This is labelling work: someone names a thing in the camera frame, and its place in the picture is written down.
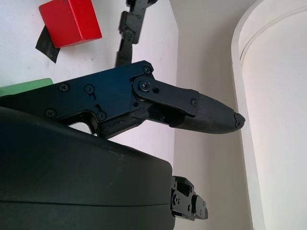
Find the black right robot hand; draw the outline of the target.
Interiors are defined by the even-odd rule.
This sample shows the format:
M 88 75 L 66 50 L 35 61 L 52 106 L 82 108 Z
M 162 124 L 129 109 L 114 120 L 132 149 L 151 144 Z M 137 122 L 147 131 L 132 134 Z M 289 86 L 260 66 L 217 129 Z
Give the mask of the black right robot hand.
M 245 118 L 140 61 L 0 99 L 3 230 L 172 230 L 208 218 L 169 162 L 111 141 L 151 120 L 226 134 Z

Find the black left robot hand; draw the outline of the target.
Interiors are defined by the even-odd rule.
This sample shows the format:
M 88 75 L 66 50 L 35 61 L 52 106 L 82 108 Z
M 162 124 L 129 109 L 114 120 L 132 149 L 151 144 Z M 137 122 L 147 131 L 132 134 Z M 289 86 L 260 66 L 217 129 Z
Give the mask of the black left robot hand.
M 132 46 L 138 44 L 146 9 L 157 0 L 126 0 L 129 11 L 123 11 L 119 22 L 121 42 L 116 56 L 115 66 L 131 64 Z

